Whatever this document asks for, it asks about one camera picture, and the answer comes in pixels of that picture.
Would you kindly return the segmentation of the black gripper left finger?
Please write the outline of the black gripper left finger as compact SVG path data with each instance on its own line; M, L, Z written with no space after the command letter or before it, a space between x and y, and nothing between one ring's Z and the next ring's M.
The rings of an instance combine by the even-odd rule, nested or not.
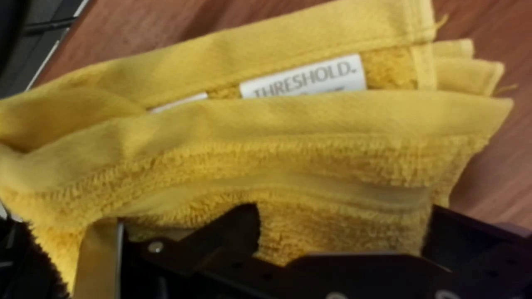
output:
M230 209L181 240L130 245L120 299L289 299L291 272L255 255L255 204Z

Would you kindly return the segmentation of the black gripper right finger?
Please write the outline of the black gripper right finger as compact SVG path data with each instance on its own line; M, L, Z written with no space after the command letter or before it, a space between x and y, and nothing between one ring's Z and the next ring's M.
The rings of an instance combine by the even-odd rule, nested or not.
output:
M422 255L461 299L532 299L532 237L436 206Z

